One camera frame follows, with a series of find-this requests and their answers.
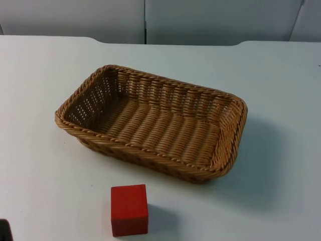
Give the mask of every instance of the white table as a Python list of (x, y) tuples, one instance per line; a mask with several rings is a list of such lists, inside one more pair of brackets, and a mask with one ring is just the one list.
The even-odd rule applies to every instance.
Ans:
[[(54, 111), (96, 68), (118, 64), (243, 98), (231, 172), (190, 184), (95, 153)], [(110, 187), (145, 183), (149, 234), (120, 240), (319, 240), (321, 43), (232, 47), (0, 36), (0, 218), (14, 240), (113, 240)]]

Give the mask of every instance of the basket bottom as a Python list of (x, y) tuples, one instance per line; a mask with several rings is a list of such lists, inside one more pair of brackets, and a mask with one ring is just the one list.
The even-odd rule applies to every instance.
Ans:
[(185, 163), (205, 167), (214, 164), (214, 149), (220, 134), (218, 123), (127, 96), (108, 104), (91, 128)]

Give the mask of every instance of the wooden block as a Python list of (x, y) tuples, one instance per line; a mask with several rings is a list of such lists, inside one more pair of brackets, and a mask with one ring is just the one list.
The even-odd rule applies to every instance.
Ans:
[(111, 227), (114, 237), (148, 233), (144, 184), (111, 188)]

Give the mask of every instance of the rectangular basket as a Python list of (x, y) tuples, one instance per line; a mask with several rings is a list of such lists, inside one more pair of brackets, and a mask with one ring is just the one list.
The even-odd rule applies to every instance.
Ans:
[(61, 105), (55, 121), (94, 151), (203, 183), (231, 169), (246, 115), (232, 94), (107, 65)]

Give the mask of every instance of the basket rim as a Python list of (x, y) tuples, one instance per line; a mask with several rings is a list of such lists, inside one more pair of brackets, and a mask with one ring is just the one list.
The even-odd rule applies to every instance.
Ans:
[[(157, 158), (157, 160), (164, 162), (165, 164), (173, 164), (173, 163), (177, 163), (181, 165), (184, 165), (185, 167), (187, 167), (188, 169), (196, 169), (198, 171), (202, 171), (205, 172), (206, 174), (211, 174), (211, 176), (215, 175), (218, 172), (221, 172), (225, 169), (227, 169), (227, 167), (231, 164), (234, 163), (235, 159), (232, 160), (232, 155), (229, 156), (229, 160), (220, 168), (214, 168), (214, 167), (210, 167), (210, 166), (203, 166), (203, 165), (194, 165), (192, 163), (187, 163), (179, 158), (175, 158), (175, 157), (170, 157), (166, 154), (160, 154), (158, 152), (156, 152), (155, 150), (150, 151), (149, 149), (143, 148), (142, 146), (139, 145), (135, 145), (135, 144), (131, 144), (128, 142), (122, 142), (121, 140), (119, 140), (118, 138), (114, 138), (114, 137), (110, 137), (108, 135), (102, 134), (102, 133), (98, 133), (95, 132), (91, 129), (87, 129), (87, 128), (83, 128), (75, 123), (69, 122), (65, 119), (65, 114), (67, 112), (67, 110), (69, 109), (69, 107), (74, 104), (74, 102), (76, 100), (78, 100), (78, 98), (81, 97), (81, 95), (92, 85), (94, 84), (94, 82), (101, 77), (101, 75), (107, 70), (107, 69), (114, 69), (114, 70), (126, 70), (128, 72), (130, 72), (131, 74), (134, 75), (138, 75), (140, 77), (147, 77), (148, 79), (152, 79), (152, 80), (159, 80), (159, 81), (171, 81), (173, 82), (173, 85), (183, 85), (186, 86), (188, 88), (194, 87), (195, 90), (200, 90), (200, 88), (203, 90), (203, 92), (205, 91), (210, 91), (211, 93), (215, 94), (217, 96), (217, 94), (221, 94), (222, 96), (228, 96), (230, 99), (238, 102), (239, 104), (242, 105), (242, 111), (240, 114), (240, 119), (242, 116), (245, 117), (247, 116), (247, 105), (244, 102), (244, 100), (242, 100), (241, 98), (221, 91), (221, 90), (217, 90), (217, 89), (212, 89), (212, 88), (208, 88), (208, 87), (203, 87), (203, 86), (198, 86), (198, 85), (194, 85), (194, 84), (190, 84), (190, 83), (185, 83), (185, 82), (181, 82), (178, 80), (174, 80), (174, 79), (170, 79), (170, 78), (166, 78), (166, 77), (162, 77), (162, 76), (158, 76), (158, 75), (154, 75), (154, 74), (150, 74), (150, 73), (146, 73), (146, 72), (142, 72), (142, 71), (138, 71), (135, 69), (131, 69), (128, 67), (123, 67), (123, 66), (118, 66), (118, 65), (105, 65), (101, 68), (98, 68), (95, 72), (93, 72), (82, 84), (81, 86), (59, 107), (59, 109), (55, 112), (55, 122), (58, 125), (58, 127), (64, 129), (65, 131), (67, 131), (69, 134), (77, 137), (77, 138), (82, 138), (85, 139), (87, 141), (91, 141), (91, 142), (95, 142), (98, 141), (100, 142), (100, 145), (102, 144), (101, 142), (103, 141), (104, 145), (109, 145), (109, 146), (114, 146), (114, 147), (127, 147), (127, 151), (130, 149), (133, 149), (135, 151), (140, 150), (143, 153), (148, 153), (148, 154), (152, 154), (154, 155), (155, 158)], [(245, 122), (244, 125), (241, 127), (241, 132), (243, 132), (245, 126)], [(234, 149), (235, 146), (235, 141), (232, 142), (232, 146), (231, 149)]]

